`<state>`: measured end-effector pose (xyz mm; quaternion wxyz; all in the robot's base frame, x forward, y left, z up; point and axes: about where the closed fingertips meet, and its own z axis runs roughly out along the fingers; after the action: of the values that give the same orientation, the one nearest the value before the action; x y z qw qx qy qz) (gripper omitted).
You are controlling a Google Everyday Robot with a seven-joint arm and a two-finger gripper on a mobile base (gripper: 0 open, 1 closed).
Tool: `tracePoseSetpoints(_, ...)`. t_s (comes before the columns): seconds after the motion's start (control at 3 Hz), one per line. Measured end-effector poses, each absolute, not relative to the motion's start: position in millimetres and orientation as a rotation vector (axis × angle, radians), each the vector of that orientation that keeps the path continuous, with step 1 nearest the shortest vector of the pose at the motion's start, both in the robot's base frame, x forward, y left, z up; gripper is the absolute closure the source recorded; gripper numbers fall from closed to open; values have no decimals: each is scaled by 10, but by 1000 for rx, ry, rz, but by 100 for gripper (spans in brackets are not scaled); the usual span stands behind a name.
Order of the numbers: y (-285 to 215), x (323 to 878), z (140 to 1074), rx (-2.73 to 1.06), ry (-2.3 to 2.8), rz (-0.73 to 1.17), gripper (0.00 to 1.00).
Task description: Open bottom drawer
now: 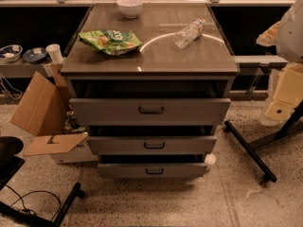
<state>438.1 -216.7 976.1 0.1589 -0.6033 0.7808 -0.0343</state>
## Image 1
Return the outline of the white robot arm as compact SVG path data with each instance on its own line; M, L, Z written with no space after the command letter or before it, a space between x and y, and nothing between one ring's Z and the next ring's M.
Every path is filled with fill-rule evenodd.
M278 22L261 33L257 44L273 45L285 61L270 76L270 92L259 118L262 125L274 126L288 120L303 100L303 0L296 0Z

